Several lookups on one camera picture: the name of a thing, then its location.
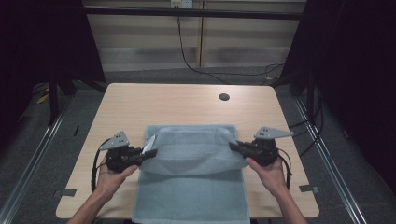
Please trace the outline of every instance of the light blue towel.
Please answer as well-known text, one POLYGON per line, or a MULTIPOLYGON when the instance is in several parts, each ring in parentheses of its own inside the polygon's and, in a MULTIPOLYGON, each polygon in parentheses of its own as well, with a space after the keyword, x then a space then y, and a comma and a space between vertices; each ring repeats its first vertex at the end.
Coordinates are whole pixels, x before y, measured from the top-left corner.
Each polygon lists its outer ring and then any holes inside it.
POLYGON ((148 126, 157 156, 143 162, 134 205, 139 223, 248 224, 233 125, 148 126))

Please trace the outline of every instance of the power outlet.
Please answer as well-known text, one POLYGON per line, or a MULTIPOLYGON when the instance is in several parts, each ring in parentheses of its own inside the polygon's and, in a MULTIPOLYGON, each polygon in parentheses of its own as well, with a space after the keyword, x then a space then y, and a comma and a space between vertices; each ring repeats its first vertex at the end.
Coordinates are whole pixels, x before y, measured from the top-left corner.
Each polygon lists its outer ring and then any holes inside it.
POLYGON ((192 9, 192 0, 181 0, 181 7, 192 9))
POLYGON ((181 0, 171 0, 171 8, 181 8, 181 0))

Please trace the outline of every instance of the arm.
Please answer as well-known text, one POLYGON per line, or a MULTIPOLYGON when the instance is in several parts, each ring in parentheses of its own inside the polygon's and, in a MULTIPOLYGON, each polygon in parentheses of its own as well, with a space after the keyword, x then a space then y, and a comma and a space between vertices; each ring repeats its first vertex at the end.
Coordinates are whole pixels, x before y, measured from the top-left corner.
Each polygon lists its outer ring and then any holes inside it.
POLYGON ((305 217, 286 188, 282 160, 277 159, 274 164, 266 167, 261 167, 251 158, 246 158, 246 160, 248 165, 257 172, 265 188, 276 198, 286 223, 306 224, 305 217))
POLYGON ((111 200, 126 177, 130 176, 136 169, 137 166, 133 165, 125 169, 121 174, 117 174, 108 170, 106 165, 102 165, 96 189, 67 223, 92 223, 105 203, 111 200))

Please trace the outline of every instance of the wooden tabletop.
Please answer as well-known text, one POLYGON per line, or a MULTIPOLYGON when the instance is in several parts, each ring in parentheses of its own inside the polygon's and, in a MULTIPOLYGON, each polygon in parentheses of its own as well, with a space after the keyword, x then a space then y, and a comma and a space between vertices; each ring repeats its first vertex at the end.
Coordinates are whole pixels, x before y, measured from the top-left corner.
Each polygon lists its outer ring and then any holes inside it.
MULTIPOLYGON (((97 148, 109 137, 125 131, 131 145, 142 147, 148 125, 156 124, 233 124, 240 141, 252 141, 261 126, 288 131, 274 89, 261 86, 132 84, 108 86, 87 139, 70 176, 67 189, 74 197, 63 196, 56 215, 70 218, 91 194, 91 171, 97 148), (228 101, 219 96, 226 93, 228 101)), ((290 192, 305 217, 316 217, 318 205, 308 185, 304 167, 291 137, 276 139, 276 145, 290 155, 290 192)), ((99 161, 105 156, 102 152, 99 161)), ((250 217, 282 217, 275 198, 264 188, 257 174, 243 169, 250 217)), ((99 217, 131 218, 138 171, 128 177, 99 217)))

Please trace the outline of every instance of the hand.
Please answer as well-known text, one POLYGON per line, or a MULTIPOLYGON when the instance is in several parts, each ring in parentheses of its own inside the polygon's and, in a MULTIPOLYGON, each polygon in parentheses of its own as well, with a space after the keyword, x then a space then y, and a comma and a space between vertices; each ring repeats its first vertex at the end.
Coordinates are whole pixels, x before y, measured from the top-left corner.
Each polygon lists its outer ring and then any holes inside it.
POLYGON ((271 194, 276 196, 281 190, 287 190, 283 174, 282 160, 280 158, 266 167, 260 166, 251 158, 246 158, 247 164, 259 175, 262 184, 271 194))
POLYGON ((98 182, 95 191, 101 192, 110 201, 114 193, 119 189, 126 177, 130 176, 137 169, 136 165, 126 168, 122 173, 116 173, 108 169, 107 165, 102 165, 99 170, 98 182))

